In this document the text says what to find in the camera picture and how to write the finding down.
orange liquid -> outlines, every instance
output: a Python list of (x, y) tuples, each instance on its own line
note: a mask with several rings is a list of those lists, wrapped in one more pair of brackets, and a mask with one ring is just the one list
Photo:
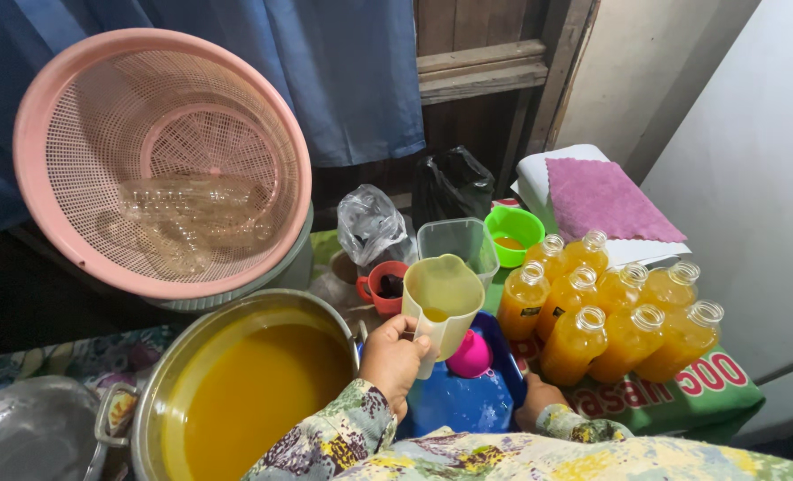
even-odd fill
[(620, 279), (618, 270), (605, 272), (596, 282), (596, 290), (598, 290), (596, 306), (605, 311), (607, 316), (623, 307), (634, 308), (640, 298), (640, 289), (626, 285)]
[(600, 383), (615, 383), (654, 353), (663, 344), (661, 329), (645, 331), (631, 320), (632, 310), (624, 307), (605, 321), (608, 348), (587, 372)]
[(558, 278), (552, 284), (548, 299), (540, 311), (540, 316), (536, 319), (536, 333), (543, 341), (548, 342), (554, 326), (562, 314), (575, 313), (584, 306), (592, 306), (596, 303), (596, 299), (595, 286), (588, 289), (577, 289), (568, 277)]
[(639, 377), (653, 383), (671, 381), (720, 339), (717, 327), (703, 327), (691, 321), (684, 309), (667, 312), (661, 330), (663, 344), (634, 368)]
[(577, 241), (568, 244), (564, 252), (566, 257), (568, 257), (568, 272), (573, 271), (579, 265), (586, 265), (592, 267), (597, 276), (601, 276), (608, 267), (608, 255), (605, 253), (605, 249), (587, 251), (584, 243)]
[(524, 264), (532, 260), (539, 261), (544, 268), (545, 279), (548, 279), (548, 282), (553, 282), (568, 273), (567, 259), (565, 252), (561, 252), (557, 256), (549, 256), (542, 250), (542, 243), (539, 243), (527, 249), (527, 253), (524, 255)]
[(664, 312), (688, 307), (697, 300), (693, 286), (684, 286), (670, 279), (667, 269), (654, 269), (649, 273), (640, 292), (640, 304), (652, 304)]
[(445, 322), (450, 318), (450, 314), (436, 307), (427, 307), (424, 309), (423, 316), (432, 322)]
[(604, 330), (584, 330), (575, 320), (577, 311), (566, 312), (540, 354), (545, 379), (557, 386), (574, 386), (590, 363), (607, 348)]
[[(276, 325), (241, 338), (215, 361), (181, 413), (192, 478), (241, 478), (351, 379), (348, 347), (313, 327)], [(166, 451), (166, 463), (169, 454), (177, 455)]]
[(503, 283), (503, 295), (498, 307), (498, 322), (507, 339), (520, 341), (530, 337), (551, 288), (544, 278), (534, 285), (522, 281), (521, 269), (509, 273)]
[(498, 246), (506, 247), (507, 249), (512, 249), (514, 251), (524, 250), (524, 246), (518, 240), (513, 239), (512, 237), (498, 237), (495, 239), (495, 242), (498, 244)]

black plastic bag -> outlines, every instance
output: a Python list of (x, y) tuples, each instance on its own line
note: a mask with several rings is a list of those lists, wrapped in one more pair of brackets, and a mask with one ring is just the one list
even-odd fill
[(494, 175), (463, 146), (421, 159), (411, 194), (414, 228), (445, 219), (485, 219), (494, 189)]

hand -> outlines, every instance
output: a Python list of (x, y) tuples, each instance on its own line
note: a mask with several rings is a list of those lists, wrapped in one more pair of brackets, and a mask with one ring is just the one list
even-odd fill
[(405, 396), (417, 377), (421, 358), (429, 351), (428, 335), (408, 341), (400, 339), (406, 330), (414, 330), (417, 319), (397, 315), (370, 333), (360, 358), (358, 377), (369, 381), (388, 399), (396, 420), (402, 421), (409, 405)]
[(527, 382), (527, 397), (524, 406), (515, 410), (515, 421), (523, 432), (536, 432), (536, 420), (542, 410), (552, 404), (568, 406), (566, 398), (562, 397), (560, 389), (542, 382), (539, 376), (532, 372), (524, 380)]

pink towel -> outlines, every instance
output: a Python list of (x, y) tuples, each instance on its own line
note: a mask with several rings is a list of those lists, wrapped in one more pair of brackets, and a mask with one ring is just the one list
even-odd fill
[(670, 224), (619, 164), (598, 160), (546, 159), (554, 217), (566, 241), (599, 228), (608, 239), (682, 242)]

plastic colander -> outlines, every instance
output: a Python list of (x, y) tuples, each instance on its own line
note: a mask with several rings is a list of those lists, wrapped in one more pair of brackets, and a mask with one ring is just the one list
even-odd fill
[[(157, 28), (86, 38), (51, 60), (19, 105), (13, 160), (25, 203), (66, 257), (117, 288), (188, 299), (239, 288), (289, 251), (310, 201), (310, 159), (290, 108), (249, 64)], [(181, 277), (119, 214), (118, 183), (232, 175), (262, 186), (276, 235), (213, 249)]]

